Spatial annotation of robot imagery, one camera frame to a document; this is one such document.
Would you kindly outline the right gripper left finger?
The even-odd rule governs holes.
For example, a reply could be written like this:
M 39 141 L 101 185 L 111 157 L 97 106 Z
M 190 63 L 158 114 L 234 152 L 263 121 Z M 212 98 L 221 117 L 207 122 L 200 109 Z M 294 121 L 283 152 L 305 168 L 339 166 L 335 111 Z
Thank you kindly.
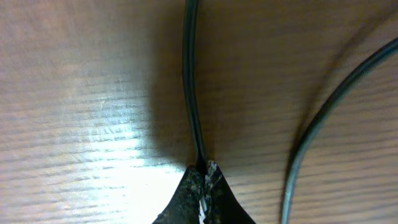
M 153 224 L 199 224 L 205 178 L 194 165 L 187 167 L 170 202 Z

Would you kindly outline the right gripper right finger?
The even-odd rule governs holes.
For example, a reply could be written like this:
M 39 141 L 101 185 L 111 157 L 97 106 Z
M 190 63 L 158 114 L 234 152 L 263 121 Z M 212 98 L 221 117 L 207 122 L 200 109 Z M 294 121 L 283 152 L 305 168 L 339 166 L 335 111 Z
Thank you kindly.
M 205 176 L 206 224 L 255 224 L 239 204 L 219 165 L 208 161 Z

